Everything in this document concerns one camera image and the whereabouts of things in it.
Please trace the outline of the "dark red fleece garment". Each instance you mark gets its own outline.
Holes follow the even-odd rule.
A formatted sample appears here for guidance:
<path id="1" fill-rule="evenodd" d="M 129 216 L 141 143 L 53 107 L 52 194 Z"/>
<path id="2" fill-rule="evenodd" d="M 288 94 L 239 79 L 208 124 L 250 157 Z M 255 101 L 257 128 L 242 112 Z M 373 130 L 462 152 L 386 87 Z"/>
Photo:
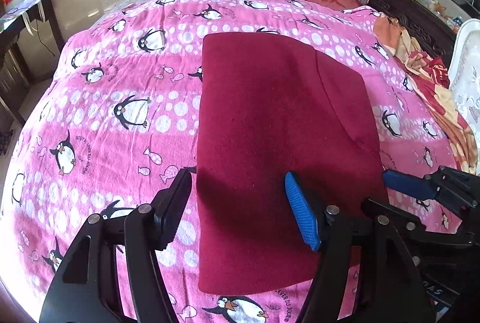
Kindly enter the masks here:
<path id="1" fill-rule="evenodd" d="M 284 177 L 352 217 L 387 197 L 361 75 L 312 46 L 258 32 L 202 43 L 197 179 L 199 289 L 252 295 L 315 274 Z"/>

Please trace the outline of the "orange floral quilt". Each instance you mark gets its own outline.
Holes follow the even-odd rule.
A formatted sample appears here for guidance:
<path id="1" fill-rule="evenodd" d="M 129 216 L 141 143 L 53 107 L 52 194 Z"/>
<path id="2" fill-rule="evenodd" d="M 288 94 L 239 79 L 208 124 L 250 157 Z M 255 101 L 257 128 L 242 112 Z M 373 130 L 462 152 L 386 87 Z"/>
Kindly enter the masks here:
<path id="1" fill-rule="evenodd" d="M 432 58 L 397 19 L 381 13 L 373 25 L 380 45 L 392 55 L 422 99 L 433 119 L 447 135 L 456 168 L 477 173 L 478 147 L 470 125 L 457 109 L 449 89 L 442 58 Z"/>

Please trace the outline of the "white ornate chair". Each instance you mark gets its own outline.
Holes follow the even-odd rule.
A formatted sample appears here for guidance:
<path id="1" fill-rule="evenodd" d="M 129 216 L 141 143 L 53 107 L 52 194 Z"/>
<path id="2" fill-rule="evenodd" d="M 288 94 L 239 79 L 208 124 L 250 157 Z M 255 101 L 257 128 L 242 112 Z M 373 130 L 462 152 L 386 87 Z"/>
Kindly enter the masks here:
<path id="1" fill-rule="evenodd" d="M 460 114 L 479 131 L 479 20 L 469 19 L 457 32 L 448 69 L 450 91 Z"/>

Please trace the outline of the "pink penguin blanket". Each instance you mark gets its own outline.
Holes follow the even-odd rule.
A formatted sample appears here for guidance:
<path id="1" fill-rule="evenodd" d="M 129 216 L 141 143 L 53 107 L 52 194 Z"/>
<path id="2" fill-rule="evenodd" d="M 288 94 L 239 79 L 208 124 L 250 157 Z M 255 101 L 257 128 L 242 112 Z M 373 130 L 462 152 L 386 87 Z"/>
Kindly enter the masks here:
<path id="1" fill-rule="evenodd" d="M 210 33 L 312 46 L 361 74 L 385 166 L 417 175 L 455 166 L 448 137 L 375 37 L 378 16 L 371 7 L 342 13 L 303 0 L 147 0 L 71 37 L 3 185 L 1 280 L 28 317 L 39 318 L 89 215 L 126 215 L 195 165 Z"/>

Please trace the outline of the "dark wooden headboard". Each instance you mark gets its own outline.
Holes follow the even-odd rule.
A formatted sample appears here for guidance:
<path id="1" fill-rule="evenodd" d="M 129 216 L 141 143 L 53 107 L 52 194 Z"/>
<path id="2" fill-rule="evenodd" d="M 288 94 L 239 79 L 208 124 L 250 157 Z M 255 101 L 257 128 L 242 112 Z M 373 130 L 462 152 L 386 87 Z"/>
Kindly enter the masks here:
<path id="1" fill-rule="evenodd" d="M 415 0 L 369 0 L 375 10 L 395 18 L 432 58 L 450 66 L 456 34 L 438 16 Z"/>

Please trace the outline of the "dark wooden desk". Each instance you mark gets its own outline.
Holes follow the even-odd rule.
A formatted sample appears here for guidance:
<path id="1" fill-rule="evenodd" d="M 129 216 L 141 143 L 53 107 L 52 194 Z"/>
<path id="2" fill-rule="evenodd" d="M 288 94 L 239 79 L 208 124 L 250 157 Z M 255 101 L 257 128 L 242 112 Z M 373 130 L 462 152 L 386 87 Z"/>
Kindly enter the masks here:
<path id="1" fill-rule="evenodd" d="M 32 53 L 43 47 L 57 58 L 65 46 L 53 0 L 24 0 L 1 17 L 1 108 L 20 126 L 20 104 L 32 86 L 53 77 L 35 68 Z"/>

